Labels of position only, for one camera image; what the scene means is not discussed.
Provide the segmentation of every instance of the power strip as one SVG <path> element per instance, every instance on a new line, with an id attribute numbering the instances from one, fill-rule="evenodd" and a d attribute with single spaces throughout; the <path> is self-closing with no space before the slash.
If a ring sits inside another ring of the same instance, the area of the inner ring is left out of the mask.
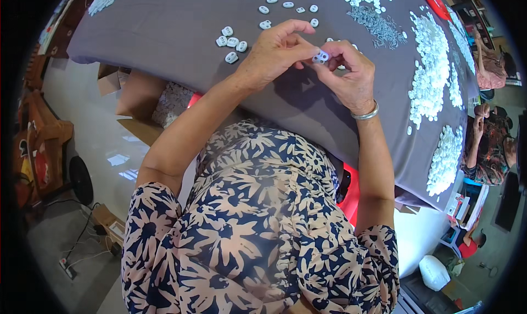
<path id="1" fill-rule="evenodd" d="M 66 275 L 68 275 L 68 277 L 70 279 L 74 279 L 76 276 L 77 276 L 77 272 L 75 272 L 75 270 L 73 269 L 73 267 L 69 267 L 69 263 L 68 261 L 66 260 L 66 258 L 62 258 L 61 260 L 58 261 L 58 263 L 61 265 L 62 267 L 62 270 L 66 273 Z"/>

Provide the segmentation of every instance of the red bowl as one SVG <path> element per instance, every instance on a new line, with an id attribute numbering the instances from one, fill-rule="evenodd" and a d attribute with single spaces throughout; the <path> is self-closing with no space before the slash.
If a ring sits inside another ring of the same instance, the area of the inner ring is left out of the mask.
<path id="1" fill-rule="evenodd" d="M 444 20 L 452 21 L 452 18 L 450 17 L 450 14 L 448 13 L 448 10 L 446 9 L 443 1 L 441 0 L 426 0 L 426 1 L 430 5 L 431 9 L 434 10 L 434 12 L 437 13 L 439 17 L 443 18 Z"/>

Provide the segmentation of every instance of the gray tablecloth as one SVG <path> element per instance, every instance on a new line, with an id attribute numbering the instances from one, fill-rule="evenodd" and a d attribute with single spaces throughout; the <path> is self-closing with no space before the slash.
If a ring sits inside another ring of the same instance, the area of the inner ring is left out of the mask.
<path id="1" fill-rule="evenodd" d="M 285 1 L 294 2 L 295 7 L 283 8 L 281 4 Z M 239 64 L 230 65 L 224 61 L 231 48 L 216 46 L 215 40 L 222 28 L 231 26 L 234 36 L 247 41 L 250 48 L 260 34 L 261 21 L 270 20 L 276 25 L 290 18 L 306 21 L 317 18 L 317 33 L 305 35 L 308 41 L 321 46 L 328 37 L 348 39 L 376 65 L 375 98 L 392 154 L 396 184 L 438 210 L 444 210 L 451 188 L 442 193 L 439 202 L 436 202 L 437 197 L 429 197 L 426 192 L 428 169 L 442 127 L 465 126 L 466 111 L 452 107 L 445 87 L 445 105 L 438 121 L 423 121 L 419 131 L 410 124 L 407 92 L 411 89 L 414 61 L 420 56 L 409 12 L 424 14 L 426 11 L 422 12 L 419 6 L 427 3 L 425 0 L 380 1 L 386 7 L 385 14 L 408 34 L 408 43 L 396 50 L 374 48 L 373 36 L 346 15 L 350 5 L 344 0 L 278 0 L 274 4 L 266 0 L 115 0 L 96 15 L 83 17 L 69 44 L 68 54 L 77 63 L 98 61 L 140 69 L 206 92 L 233 73 Z M 312 4 L 318 5 L 318 12 L 309 12 Z M 260 5 L 267 6 L 270 13 L 261 14 Z M 304 7 L 306 12 L 297 13 L 297 7 Z M 447 22 L 437 16 L 435 20 L 448 38 L 452 62 L 453 50 L 459 52 L 457 44 Z M 240 59 L 249 51 L 238 53 Z M 476 92 L 478 86 L 463 56 L 459 56 L 465 70 L 460 86 L 467 106 L 467 95 Z M 355 121 L 310 68 L 287 71 L 262 92 L 250 96 L 242 106 L 319 143 L 357 168 L 359 146 Z M 408 125 L 414 129 L 410 136 L 406 134 Z"/>

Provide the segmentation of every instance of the bracelet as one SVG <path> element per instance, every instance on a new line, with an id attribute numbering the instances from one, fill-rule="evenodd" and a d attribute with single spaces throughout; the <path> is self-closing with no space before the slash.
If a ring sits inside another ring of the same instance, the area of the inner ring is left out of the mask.
<path id="1" fill-rule="evenodd" d="M 377 115 L 377 113 L 379 112 L 379 104 L 377 103 L 375 99 L 373 100 L 373 102 L 375 103 L 375 108 L 373 109 L 371 113 L 364 114 L 364 115 L 355 115 L 352 113 L 352 118 L 354 118 L 355 120 L 370 120 L 372 117 Z"/>

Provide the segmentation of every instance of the person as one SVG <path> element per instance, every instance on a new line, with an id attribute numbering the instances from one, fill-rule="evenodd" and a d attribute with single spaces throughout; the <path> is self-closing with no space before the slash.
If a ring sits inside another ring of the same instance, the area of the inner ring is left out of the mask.
<path id="1" fill-rule="evenodd" d="M 481 40 L 481 34 L 474 32 L 474 42 L 478 48 L 476 58 L 476 78 L 481 90 L 499 89 L 505 87 L 507 73 L 505 72 L 505 60 L 489 49 Z"/>
<path id="2" fill-rule="evenodd" d="M 476 253 L 476 251 L 485 245 L 485 242 L 487 241 L 487 235 L 483 233 L 483 229 L 481 229 L 480 234 L 473 238 L 472 234 L 476 229 L 478 228 L 478 224 L 480 223 L 479 220 L 477 220 L 474 225 L 472 225 L 472 228 L 470 230 L 460 229 L 458 238 L 456 239 L 456 245 L 458 246 L 459 252 L 461 253 L 461 258 L 469 258 L 473 254 Z M 451 226 L 456 226 L 457 224 L 454 222 L 451 222 Z"/>
<path id="3" fill-rule="evenodd" d="M 465 177 L 484 185 L 501 185 L 516 164 L 517 139 L 509 134 L 509 122 L 490 114 L 487 103 L 474 108 L 468 117 L 461 170 Z"/>
<path id="4" fill-rule="evenodd" d="M 399 294 L 394 172 L 373 99 L 375 66 L 348 41 L 313 46 L 288 20 L 262 31 L 236 72 L 182 113 L 144 157 L 125 228 L 129 312 L 391 312 Z M 261 119 L 216 129 L 291 66 L 312 66 L 357 119 L 355 230 L 335 205 L 320 146 Z M 344 64 L 342 77 L 333 71 Z M 198 155 L 187 205 L 176 197 Z"/>

